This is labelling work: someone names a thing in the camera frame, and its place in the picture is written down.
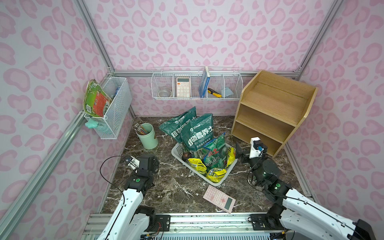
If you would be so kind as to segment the dark green soil bag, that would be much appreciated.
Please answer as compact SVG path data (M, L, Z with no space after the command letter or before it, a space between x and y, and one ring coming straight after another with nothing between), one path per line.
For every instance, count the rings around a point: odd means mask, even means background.
M177 117L171 118L159 126L159 129L171 136L179 144L182 142L181 131L191 120L197 117L196 107L193 107Z
M190 120L181 131L181 138L186 149L195 155L198 150L214 138L212 114L204 114Z

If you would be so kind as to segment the yellow floral fertilizer packet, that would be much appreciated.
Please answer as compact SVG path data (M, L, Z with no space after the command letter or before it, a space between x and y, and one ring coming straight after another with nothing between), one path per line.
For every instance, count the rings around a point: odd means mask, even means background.
M229 167L234 163L236 160L236 150L232 147L228 148L227 150L227 163L226 166L221 168L212 168L208 171L206 178L213 182L213 183L219 183L227 174L227 171Z

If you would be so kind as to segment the bright green flower fertilizer bag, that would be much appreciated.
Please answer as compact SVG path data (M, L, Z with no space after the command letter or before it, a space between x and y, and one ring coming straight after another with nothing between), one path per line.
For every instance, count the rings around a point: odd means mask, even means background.
M206 143L203 150L208 152L203 158L203 163L208 170L226 168L228 157L225 133Z

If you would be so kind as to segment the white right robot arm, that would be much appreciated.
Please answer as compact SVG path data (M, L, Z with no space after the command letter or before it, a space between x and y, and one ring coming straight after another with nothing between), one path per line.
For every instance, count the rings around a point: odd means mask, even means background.
M340 216L308 199L281 180L281 170L267 156L267 146L255 138L250 152L236 145L236 158L250 165L248 184L272 203L265 215L268 228L292 230L312 240L374 240L371 225Z

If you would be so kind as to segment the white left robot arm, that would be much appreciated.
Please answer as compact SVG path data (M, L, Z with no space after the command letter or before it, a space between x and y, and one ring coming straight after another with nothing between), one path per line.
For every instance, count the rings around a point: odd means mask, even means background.
M122 197L99 240L139 240L154 222L155 211L140 207L147 191L154 187L154 175L159 169L159 160L152 154L138 158L134 170L122 191Z

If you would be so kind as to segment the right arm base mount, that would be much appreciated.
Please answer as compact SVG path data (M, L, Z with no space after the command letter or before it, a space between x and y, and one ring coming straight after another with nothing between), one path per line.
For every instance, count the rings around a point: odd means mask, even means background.
M270 214L251 214L248 222L252 224L254 231L282 231L284 227L281 225L278 217Z

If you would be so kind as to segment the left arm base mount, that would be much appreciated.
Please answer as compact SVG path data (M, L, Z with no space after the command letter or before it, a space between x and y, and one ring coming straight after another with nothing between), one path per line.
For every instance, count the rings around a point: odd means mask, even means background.
M148 223L137 223L137 226L146 227L145 232L168 232L170 230L171 215L157 214L152 207L139 206L131 223L142 219L148 220Z

